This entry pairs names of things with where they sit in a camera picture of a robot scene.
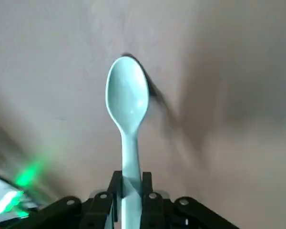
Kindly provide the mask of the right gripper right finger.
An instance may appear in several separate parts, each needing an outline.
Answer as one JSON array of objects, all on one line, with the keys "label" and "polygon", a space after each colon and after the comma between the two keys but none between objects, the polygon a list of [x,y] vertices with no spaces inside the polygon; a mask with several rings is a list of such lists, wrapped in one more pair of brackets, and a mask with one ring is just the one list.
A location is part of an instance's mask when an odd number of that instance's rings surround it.
[{"label": "right gripper right finger", "polygon": [[164,198],[153,190],[151,172],[143,172],[142,188],[142,229],[237,229],[194,198]]}]

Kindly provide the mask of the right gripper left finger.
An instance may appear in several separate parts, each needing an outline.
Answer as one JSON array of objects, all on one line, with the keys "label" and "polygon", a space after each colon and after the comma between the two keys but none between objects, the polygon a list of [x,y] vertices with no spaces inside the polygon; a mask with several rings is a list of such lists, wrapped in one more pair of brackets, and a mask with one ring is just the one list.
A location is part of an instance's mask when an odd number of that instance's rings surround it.
[{"label": "right gripper left finger", "polygon": [[105,191],[82,202],[64,197],[32,217],[33,229],[113,229],[122,192],[122,172],[115,171]]}]

